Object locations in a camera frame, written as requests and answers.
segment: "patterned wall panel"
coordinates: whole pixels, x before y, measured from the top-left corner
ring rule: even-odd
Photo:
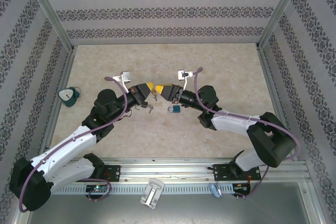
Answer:
[[[74,44],[257,42],[279,0],[50,0]]]
[[[328,223],[336,222],[335,0],[291,0],[265,48],[300,158],[310,168]]]
[[[0,223],[6,223],[13,165],[39,151],[68,52],[37,0],[1,0],[0,30]]]

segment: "marble floor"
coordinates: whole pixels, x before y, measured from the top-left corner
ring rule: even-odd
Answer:
[[[119,88],[104,81],[123,70],[131,72],[127,85],[153,82],[183,85],[177,70],[199,74],[198,87],[212,85],[219,97],[218,105],[231,112],[260,115],[273,112],[271,99],[254,44],[165,44],[165,45],[97,45],[78,46],[68,87],[80,87],[81,94],[73,107],[62,105],[52,146],[70,135],[89,115],[102,89]],[[193,78],[188,90],[193,91]],[[233,157],[251,147],[241,135],[203,128],[199,111],[181,108],[169,113],[171,103],[160,95],[157,102],[147,99],[154,110],[132,110],[130,118],[114,124],[108,136],[79,155],[93,152],[101,158],[216,158]]]

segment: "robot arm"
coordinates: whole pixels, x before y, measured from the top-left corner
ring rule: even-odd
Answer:
[[[293,140],[287,134],[274,127],[230,115],[218,115],[205,110],[199,104],[196,94],[185,90],[185,86],[181,87],[174,84],[158,85],[156,86],[156,91],[164,99],[171,101],[173,104],[181,104],[186,108],[191,107],[201,111],[202,114],[198,119],[203,127],[211,130],[231,131],[250,138],[254,148],[236,155],[230,163],[233,174],[238,174],[240,171],[246,172],[254,167],[265,164],[270,167],[278,167],[295,148]],[[230,114],[217,106],[219,99],[212,86],[200,88],[198,95],[206,107],[216,112]],[[261,119],[284,127],[276,116],[269,112],[261,116],[250,116],[249,118]]]
[[[152,83],[138,84],[129,88],[126,91],[128,103],[126,112],[130,111],[133,106],[144,102],[152,89]],[[29,211],[41,207],[51,194],[66,185],[84,178],[99,178],[104,163],[92,153],[85,155],[71,165],[66,164],[80,152],[103,139],[114,128],[114,125],[111,124],[92,133],[78,136],[115,120],[122,113],[124,106],[125,98],[123,95],[117,98],[113,90],[100,91],[89,116],[70,136],[52,149],[29,161],[21,158],[15,163],[9,183],[10,190],[19,198],[28,175],[41,161],[43,163],[32,174],[23,197],[23,204]],[[73,139],[72,142],[63,146],[49,159],[43,160],[50,152],[71,139]]]

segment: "key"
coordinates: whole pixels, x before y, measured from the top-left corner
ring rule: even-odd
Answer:
[[[156,93],[156,91],[155,91],[155,89],[152,89],[152,94],[153,94],[153,96],[154,96],[154,99],[155,99],[155,101],[157,102],[158,101],[158,98],[157,98],[157,93]]]
[[[154,106],[149,104],[148,107],[149,107],[148,114],[150,114],[152,112],[152,110],[154,110]]]

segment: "metal key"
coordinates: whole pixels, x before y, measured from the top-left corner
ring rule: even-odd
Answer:
[[[152,89],[152,94],[153,94],[153,96],[154,96],[154,99],[155,99],[155,101],[157,102],[158,101],[158,98],[157,98],[157,93],[156,93],[156,90],[155,89]]]
[[[152,110],[154,110],[154,106],[151,105],[151,104],[148,104],[148,107],[149,107],[149,112],[148,114],[150,114],[152,112]]]

